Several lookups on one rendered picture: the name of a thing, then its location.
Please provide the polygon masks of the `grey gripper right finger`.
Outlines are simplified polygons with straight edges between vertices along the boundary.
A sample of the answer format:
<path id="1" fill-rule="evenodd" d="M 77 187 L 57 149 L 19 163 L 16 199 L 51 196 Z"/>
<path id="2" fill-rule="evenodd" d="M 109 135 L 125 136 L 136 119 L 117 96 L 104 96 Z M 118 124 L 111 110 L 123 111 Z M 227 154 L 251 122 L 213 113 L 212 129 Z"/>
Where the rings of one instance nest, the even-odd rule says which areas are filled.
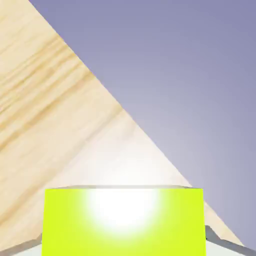
<path id="1" fill-rule="evenodd" d="M 221 239 L 209 226 L 205 226 L 206 256 L 256 256 L 256 251 Z"/>

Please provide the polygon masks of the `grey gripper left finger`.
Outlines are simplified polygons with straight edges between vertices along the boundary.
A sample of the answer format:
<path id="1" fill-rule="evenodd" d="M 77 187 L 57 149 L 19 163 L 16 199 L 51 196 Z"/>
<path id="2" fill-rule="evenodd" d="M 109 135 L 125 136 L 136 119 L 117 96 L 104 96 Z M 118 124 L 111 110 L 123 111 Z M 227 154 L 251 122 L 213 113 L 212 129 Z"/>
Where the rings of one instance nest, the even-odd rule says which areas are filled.
<path id="1" fill-rule="evenodd" d="M 36 239 L 28 240 L 18 245 L 15 245 L 0 251 L 0 256 L 13 256 L 41 244 L 42 244 L 42 233 Z"/>

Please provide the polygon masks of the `small yellow-green cube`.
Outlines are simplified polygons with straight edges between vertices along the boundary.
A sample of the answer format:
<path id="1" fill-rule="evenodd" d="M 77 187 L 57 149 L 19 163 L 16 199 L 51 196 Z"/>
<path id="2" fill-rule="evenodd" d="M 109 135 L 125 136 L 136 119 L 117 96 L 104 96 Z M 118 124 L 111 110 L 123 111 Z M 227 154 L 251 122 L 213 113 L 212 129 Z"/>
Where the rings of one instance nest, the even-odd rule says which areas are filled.
<path id="1" fill-rule="evenodd" d="M 206 256 L 200 188 L 45 191 L 42 256 Z"/>

